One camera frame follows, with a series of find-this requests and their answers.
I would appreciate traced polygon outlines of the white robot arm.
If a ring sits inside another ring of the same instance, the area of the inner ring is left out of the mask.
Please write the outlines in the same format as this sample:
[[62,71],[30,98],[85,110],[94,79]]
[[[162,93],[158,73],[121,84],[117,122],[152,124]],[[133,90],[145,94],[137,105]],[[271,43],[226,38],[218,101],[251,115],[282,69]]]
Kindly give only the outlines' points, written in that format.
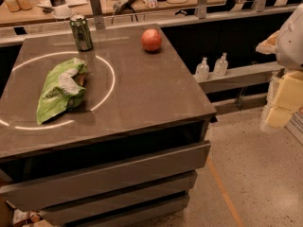
[[299,5],[279,31],[259,43],[256,51],[275,54],[276,61],[292,70],[303,69],[303,5]]

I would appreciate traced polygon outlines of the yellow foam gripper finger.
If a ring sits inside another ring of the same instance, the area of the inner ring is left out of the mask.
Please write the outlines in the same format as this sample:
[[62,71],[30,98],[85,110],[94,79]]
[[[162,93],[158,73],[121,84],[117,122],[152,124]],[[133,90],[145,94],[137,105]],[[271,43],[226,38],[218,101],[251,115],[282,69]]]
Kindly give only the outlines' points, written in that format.
[[266,40],[259,43],[256,47],[256,51],[265,55],[275,54],[278,33],[279,31],[274,32]]

